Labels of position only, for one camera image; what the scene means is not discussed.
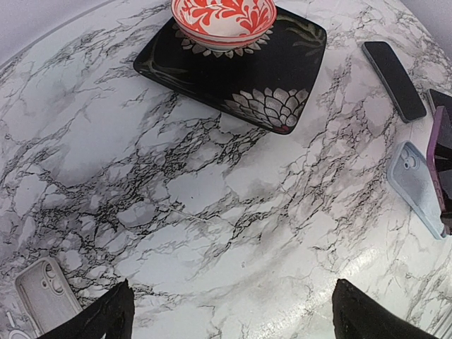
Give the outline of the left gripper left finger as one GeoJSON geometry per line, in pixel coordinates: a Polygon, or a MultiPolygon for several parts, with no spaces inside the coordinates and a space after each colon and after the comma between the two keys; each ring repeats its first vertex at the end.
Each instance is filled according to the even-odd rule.
{"type": "Polygon", "coordinates": [[[117,283],[88,308],[40,339],[131,339],[135,314],[134,293],[127,280],[117,283]]]}

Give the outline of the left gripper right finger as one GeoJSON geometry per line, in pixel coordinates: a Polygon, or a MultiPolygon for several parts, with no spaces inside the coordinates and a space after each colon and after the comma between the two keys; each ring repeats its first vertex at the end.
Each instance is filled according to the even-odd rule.
{"type": "Polygon", "coordinates": [[[386,310],[346,279],[337,280],[332,304],[336,338],[433,338],[386,310]]]}

